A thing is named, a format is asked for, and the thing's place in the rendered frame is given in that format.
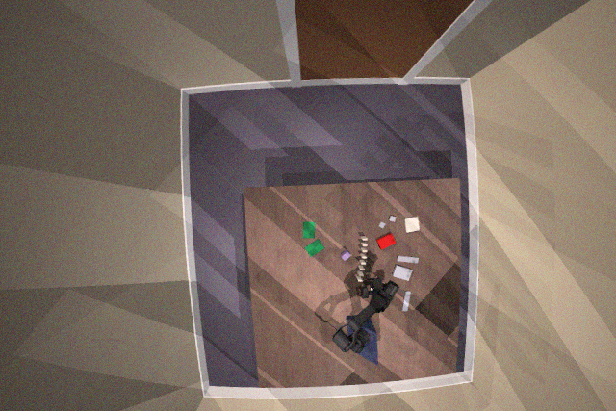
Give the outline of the red flat block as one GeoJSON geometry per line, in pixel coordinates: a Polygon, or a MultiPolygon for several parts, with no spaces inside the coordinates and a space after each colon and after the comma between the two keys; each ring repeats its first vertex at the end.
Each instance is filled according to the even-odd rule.
{"type": "Polygon", "coordinates": [[[380,249],[382,250],[382,249],[384,249],[384,248],[386,248],[386,247],[388,247],[388,246],[390,246],[392,244],[395,244],[396,242],[395,242],[395,239],[394,239],[392,233],[389,233],[389,234],[385,235],[384,237],[378,239],[377,243],[378,243],[380,249]]]}

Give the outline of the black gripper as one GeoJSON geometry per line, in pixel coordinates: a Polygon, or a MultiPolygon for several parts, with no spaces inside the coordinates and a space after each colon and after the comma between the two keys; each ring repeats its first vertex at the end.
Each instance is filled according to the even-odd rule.
{"type": "MultiPolygon", "coordinates": [[[[382,284],[383,284],[383,283],[382,283],[382,284]]],[[[386,286],[387,284],[388,284],[388,283],[383,284],[383,287],[385,288],[385,286],[386,286]]],[[[361,296],[361,298],[369,298],[369,295],[373,295],[373,294],[375,293],[375,291],[368,291],[368,287],[367,287],[367,285],[365,285],[365,286],[361,286],[361,287],[360,287],[360,292],[361,292],[361,295],[360,295],[360,296],[361,296]]]]}

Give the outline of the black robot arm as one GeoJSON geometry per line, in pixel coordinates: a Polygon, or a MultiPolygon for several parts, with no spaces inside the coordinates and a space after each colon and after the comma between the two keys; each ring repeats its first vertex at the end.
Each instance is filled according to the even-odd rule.
{"type": "Polygon", "coordinates": [[[350,318],[346,324],[339,326],[333,334],[334,338],[332,338],[332,340],[343,352],[348,352],[350,349],[352,349],[355,353],[360,353],[363,351],[365,347],[364,343],[370,342],[371,335],[368,334],[366,330],[363,330],[361,326],[375,313],[384,312],[392,302],[392,297],[395,296],[399,289],[399,286],[391,280],[389,280],[385,288],[383,287],[381,278],[375,278],[370,281],[370,287],[375,291],[372,295],[370,304],[356,317],[350,318]],[[349,336],[347,336],[347,334],[345,334],[342,330],[343,327],[347,325],[354,331],[354,333],[349,336]],[[359,333],[357,334],[358,331],[359,333]]]}

